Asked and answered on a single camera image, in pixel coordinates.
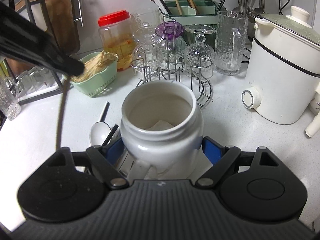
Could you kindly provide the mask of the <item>red-lidded plastic jar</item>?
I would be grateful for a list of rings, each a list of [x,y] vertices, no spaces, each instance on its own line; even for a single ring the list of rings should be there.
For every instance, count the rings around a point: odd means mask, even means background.
[[[104,51],[118,56],[117,71],[127,70],[136,47],[130,13],[120,10],[100,16],[98,26]]]

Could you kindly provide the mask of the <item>textured tall glass tumbler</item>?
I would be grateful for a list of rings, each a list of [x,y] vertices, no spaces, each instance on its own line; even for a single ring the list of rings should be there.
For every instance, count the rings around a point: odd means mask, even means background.
[[[0,109],[7,119],[14,120],[21,112],[21,106],[11,93],[3,78],[1,78]]]

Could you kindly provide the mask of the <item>white spoon with black rim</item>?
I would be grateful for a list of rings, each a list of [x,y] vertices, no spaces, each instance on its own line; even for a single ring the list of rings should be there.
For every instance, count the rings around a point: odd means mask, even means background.
[[[91,128],[89,140],[92,146],[101,146],[107,138],[107,136],[109,135],[109,133],[111,132],[110,126],[105,122],[109,106],[110,103],[107,102],[105,104],[104,110],[100,116],[99,121],[96,122]]]

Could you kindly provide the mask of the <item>brown wooden cutting board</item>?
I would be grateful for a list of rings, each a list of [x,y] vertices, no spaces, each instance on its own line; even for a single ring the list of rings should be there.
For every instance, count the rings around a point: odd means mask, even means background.
[[[72,0],[44,0],[46,3],[50,22],[60,49],[66,54],[79,51],[80,41],[78,29],[74,22]],[[31,9],[36,25],[46,32],[49,31],[40,4],[32,4]],[[15,10],[29,20],[24,0],[15,0]]]

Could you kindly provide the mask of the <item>upturned glass cup left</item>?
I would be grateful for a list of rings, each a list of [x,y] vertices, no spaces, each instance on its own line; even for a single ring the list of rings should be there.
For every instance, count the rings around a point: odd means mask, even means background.
[[[159,28],[144,25],[133,33],[133,38],[137,45],[132,52],[131,67],[136,77],[148,82],[163,62],[161,44],[164,35]]]

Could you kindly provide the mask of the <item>white ceramic Starbucks mug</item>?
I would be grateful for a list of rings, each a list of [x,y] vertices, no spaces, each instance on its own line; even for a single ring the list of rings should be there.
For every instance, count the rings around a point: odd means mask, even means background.
[[[196,166],[204,120],[194,93],[180,82],[147,82],[121,107],[120,133],[135,162],[127,175],[140,179],[186,179]]]

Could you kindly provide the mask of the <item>dried noodle bundle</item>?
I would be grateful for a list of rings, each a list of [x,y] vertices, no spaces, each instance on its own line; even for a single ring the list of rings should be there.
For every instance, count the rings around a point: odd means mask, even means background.
[[[75,83],[84,82],[96,74],[107,70],[107,68],[116,62],[118,56],[109,52],[101,51],[97,56],[84,63],[84,72],[80,76],[72,76],[71,81]]]

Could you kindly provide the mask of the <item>textured glass pitcher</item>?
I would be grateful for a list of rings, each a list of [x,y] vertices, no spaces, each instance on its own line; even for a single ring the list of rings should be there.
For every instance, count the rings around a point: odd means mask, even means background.
[[[217,13],[214,64],[219,73],[228,76],[239,74],[247,29],[247,16],[232,11]]]

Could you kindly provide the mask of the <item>green plastic basket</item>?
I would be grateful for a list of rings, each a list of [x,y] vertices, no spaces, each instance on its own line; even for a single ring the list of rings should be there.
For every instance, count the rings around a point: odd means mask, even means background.
[[[94,52],[90,53],[87,56],[80,59],[80,62],[83,64],[93,58],[94,56],[97,56],[100,52]],[[93,76],[92,78],[81,82],[81,83],[75,83],[70,81],[71,85],[77,89],[79,92],[89,96],[89,97],[95,97],[98,94],[100,94],[104,89],[106,89],[115,79],[117,74],[117,63],[112,63],[107,70],[100,72]]]

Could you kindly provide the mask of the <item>black chopstick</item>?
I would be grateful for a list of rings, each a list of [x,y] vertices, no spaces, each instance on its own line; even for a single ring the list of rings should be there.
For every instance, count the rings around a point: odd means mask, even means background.
[[[118,127],[119,126],[117,124],[114,125],[114,127],[110,130],[104,142],[102,143],[102,146],[106,146],[108,144],[108,142],[112,139],[113,135],[116,133]]]

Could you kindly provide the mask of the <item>black metal dish rack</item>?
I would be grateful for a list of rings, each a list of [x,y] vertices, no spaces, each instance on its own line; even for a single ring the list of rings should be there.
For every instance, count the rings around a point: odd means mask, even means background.
[[[21,100],[20,105],[61,93],[63,88],[57,73],[69,73],[66,62],[68,56],[59,51],[49,34],[36,26],[29,0],[25,0],[25,3],[30,20],[26,20],[14,9],[1,3],[1,55],[46,67],[52,72],[58,89]]]

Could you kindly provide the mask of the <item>green utensil holder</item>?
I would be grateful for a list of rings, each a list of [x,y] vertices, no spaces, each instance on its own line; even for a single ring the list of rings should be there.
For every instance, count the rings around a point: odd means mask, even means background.
[[[203,0],[195,0],[197,12],[195,9],[189,6],[186,0],[180,0],[179,4],[181,7],[182,15],[179,14],[178,8],[176,7],[175,1],[166,1],[165,4],[169,8],[172,15],[166,15],[161,10],[160,13],[160,24],[163,21],[179,22],[181,25],[188,26],[193,24],[210,25],[215,28],[217,24],[216,4],[214,2],[206,2]]]

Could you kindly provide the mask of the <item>upturned stemmed glass cup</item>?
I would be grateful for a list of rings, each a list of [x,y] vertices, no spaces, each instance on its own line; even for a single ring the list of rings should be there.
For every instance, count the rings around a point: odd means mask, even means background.
[[[195,42],[184,52],[186,73],[195,79],[210,79],[214,74],[215,51],[206,44],[206,35],[214,34],[215,29],[205,24],[185,26],[185,31],[195,34]]]

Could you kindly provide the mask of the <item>white electric cooking pot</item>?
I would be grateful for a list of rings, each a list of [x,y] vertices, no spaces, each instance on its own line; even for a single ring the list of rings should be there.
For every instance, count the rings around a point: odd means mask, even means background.
[[[296,122],[319,85],[319,33],[310,14],[291,6],[291,14],[261,13],[247,68],[243,105],[281,125]]]

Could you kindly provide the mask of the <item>purple-lidded glass jar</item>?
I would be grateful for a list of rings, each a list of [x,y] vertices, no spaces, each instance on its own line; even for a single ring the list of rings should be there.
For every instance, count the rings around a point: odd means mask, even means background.
[[[184,62],[187,44],[182,37],[183,32],[183,25],[176,21],[167,21],[157,26],[156,34],[164,37],[160,49],[164,55],[165,67],[175,69]]]

